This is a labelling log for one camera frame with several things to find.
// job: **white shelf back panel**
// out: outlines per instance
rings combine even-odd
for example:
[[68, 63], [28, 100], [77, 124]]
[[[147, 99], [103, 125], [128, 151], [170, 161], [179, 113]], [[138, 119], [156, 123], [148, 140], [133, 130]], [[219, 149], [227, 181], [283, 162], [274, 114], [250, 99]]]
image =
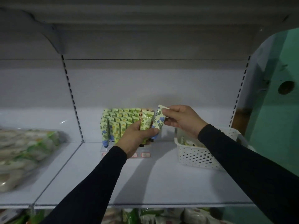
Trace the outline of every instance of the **white shelf back panel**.
[[202, 31], [65, 31], [65, 59], [247, 60], [255, 27]]
[[63, 131], [80, 142], [61, 60], [0, 60], [0, 126]]
[[[208, 123], [229, 127], [246, 61], [66, 60], [86, 142], [101, 142], [103, 109], [189, 105]], [[173, 140], [164, 126], [160, 138]]]
[[25, 178], [19, 186], [12, 191], [0, 194], [0, 208], [7, 208], [12, 205], [14, 208], [17, 205], [28, 208], [37, 200], [80, 144], [80, 142], [62, 143], [49, 158], [41, 161], [39, 163], [40, 167]]
[[[99, 164], [101, 146], [101, 143], [83, 143], [36, 205], [57, 205]], [[148, 159], [127, 160], [109, 205], [222, 207], [252, 204], [226, 172], [179, 164], [174, 142], [152, 143], [151, 155]]]
[[61, 59], [41, 33], [0, 32], [0, 38], [0, 59]]

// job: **hand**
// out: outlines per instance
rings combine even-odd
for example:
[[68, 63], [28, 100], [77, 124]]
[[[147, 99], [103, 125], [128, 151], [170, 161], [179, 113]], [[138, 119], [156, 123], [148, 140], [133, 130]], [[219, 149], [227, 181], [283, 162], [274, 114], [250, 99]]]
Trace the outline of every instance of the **hand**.
[[138, 146], [143, 142], [145, 138], [150, 138], [159, 133], [158, 128], [149, 128], [148, 130], [140, 130], [141, 120], [131, 124], [116, 143], [116, 146], [120, 147], [126, 154], [127, 158], [131, 158], [136, 152]]
[[169, 108], [170, 109], [162, 109], [162, 113], [169, 117], [165, 119], [164, 124], [181, 128], [193, 138], [197, 138], [201, 129], [207, 125], [207, 123], [189, 106], [172, 105]]

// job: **hole in wall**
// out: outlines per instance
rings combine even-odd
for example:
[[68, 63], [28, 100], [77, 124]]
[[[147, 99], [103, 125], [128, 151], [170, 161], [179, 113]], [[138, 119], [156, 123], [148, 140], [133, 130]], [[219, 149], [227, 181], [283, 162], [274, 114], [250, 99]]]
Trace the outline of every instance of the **hole in wall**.
[[282, 95], [286, 95], [292, 92], [294, 87], [295, 87], [295, 83], [293, 81], [285, 81], [279, 86], [278, 93]]

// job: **shelf bracket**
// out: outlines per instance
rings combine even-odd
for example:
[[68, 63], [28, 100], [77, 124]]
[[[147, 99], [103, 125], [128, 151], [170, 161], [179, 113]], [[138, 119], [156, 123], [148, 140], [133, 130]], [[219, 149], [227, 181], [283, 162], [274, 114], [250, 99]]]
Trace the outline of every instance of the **shelf bracket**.
[[55, 25], [38, 22], [25, 11], [0, 8], [0, 27], [5, 31], [39, 32], [49, 40], [56, 52], [61, 55], [65, 54], [61, 37]]

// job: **right hand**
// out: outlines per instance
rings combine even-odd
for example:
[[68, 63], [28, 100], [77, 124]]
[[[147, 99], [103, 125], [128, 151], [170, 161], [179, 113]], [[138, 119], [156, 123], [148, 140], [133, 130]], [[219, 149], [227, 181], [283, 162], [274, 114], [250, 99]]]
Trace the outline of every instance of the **right hand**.
[[190, 106], [172, 105], [169, 108], [162, 109], [162, 113], [169, 117], [165, 119], [164, 124], [181, 128], [193, 138], [197, 138], [201, 129], [207, 125]]

